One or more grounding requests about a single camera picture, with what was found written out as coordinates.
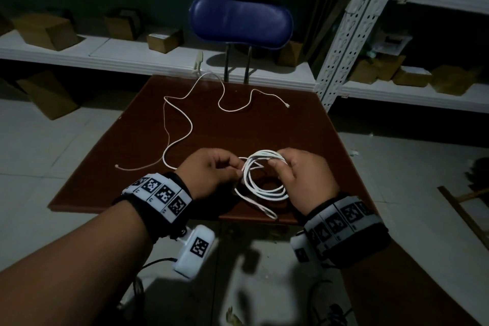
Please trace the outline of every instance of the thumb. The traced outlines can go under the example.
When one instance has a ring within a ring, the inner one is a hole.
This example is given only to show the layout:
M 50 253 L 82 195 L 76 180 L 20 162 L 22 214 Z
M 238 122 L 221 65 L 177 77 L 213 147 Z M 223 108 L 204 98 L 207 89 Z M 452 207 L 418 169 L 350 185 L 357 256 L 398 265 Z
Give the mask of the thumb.
M 219 183 L 228 183 L 239 181 L 243 173 L 239 169 L 233 167 L 226 167 L 223 169 L 216 169 L 216 175 Z
M 284 186 L 287 186 L 287 184 L 294 181 L 295 177 L 292 173 L 292 169 L 282 160 L 270 159 L 268 165 L 275 169 Z

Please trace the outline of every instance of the brown table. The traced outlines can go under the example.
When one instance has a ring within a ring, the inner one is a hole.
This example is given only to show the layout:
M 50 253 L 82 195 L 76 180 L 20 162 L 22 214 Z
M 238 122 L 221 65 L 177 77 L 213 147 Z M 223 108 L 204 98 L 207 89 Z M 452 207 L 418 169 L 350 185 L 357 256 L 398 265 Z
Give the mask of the brown table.
M 138 171 L 122 171 L 114 165 L 137 168 L 161 158 L 168 141 L 163 128 L 163 96 L 182 97 L 193 83 L 194 80 L 189 79 L 152 76 L 85 157 L 49 208 L 57 212 L 100 213 L 111 205 L 122 189 L 142 175 L 168 171 L 162 162 Z M 299 148 L 324 156 L 342 191 L 358 195 L 376 210 L 315 93 L 226 84 L 222 106 L 228 109 L 242 107 L 248 102 L 253 88 L 277 94 L 290 104 L 290 108 L 277 98 L 255 92 L 248 108 L 227 113 L 217 106 L 222 93 L 221 84 L 204 80 L 187 99 L 172 100 L 192 119 L 194 130 L 188 138 L 168 150 L 168 164 L 177 167 L 201 147 L 220 147 L 237 156 L 249 156 L 258 150 Z M 185 135 L 190 127 L 185 117 L 170 106 L 166 106 L 166 124 L 172 141 Z M 268 166 L 253 176 L 265 187 L 279 183 Z M 227 188 L 212 196 L 207 204 L 199 203 L 192 217 L 205 219 L 212 218 L 214 214 L 214 218 L 219 215 L 225 220 L 273 222 L 259 210 L 232 196 L 229 190 Z M 289 201 L 262 203 L 277 212 L 277 223 L 297 224 Z M 210 212 L 209 206 L 218 208 Z

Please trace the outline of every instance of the left hand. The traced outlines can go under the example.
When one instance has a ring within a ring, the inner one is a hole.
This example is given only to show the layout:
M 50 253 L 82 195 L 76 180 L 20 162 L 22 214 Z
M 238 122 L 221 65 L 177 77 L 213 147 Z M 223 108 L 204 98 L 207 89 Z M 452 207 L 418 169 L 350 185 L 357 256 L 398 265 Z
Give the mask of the left hand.
M 201 148 L 182 162 L 175 173 L 193 200 L 212 194 L 220 184 L 239 181 L 244 161 L 222 148 Z

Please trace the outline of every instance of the hand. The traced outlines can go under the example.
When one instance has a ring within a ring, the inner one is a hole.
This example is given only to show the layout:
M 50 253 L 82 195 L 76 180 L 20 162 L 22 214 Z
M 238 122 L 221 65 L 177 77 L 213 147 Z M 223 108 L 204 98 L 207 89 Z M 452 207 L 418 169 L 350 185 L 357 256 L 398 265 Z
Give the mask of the hand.
M 288 165 L 278 159 L 270 159 L 268 164 L 279 175 L 290 202 L 299 212 L 307 215 L 323 202 L 338 196 L 338 183 L 324 157 L 294 148 L 285 148 L 278 153 Z
M 239 181 L 244 161 L 221 148 L 201 148 L 182 162 L 175 173 L 193 200 L 208 197 L 220 184 Z

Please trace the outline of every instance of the forearm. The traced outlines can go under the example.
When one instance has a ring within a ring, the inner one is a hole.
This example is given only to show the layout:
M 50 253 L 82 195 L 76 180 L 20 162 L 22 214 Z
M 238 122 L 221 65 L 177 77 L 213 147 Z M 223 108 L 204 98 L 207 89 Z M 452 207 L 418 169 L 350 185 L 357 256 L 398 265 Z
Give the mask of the forearm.
M 362 326 L 478 324 L 394 241 L 342 275 Z
M 2 325 L 91 324 L 117 304 L 152 247 L 134 208 L 114 205 L 0 273 Z

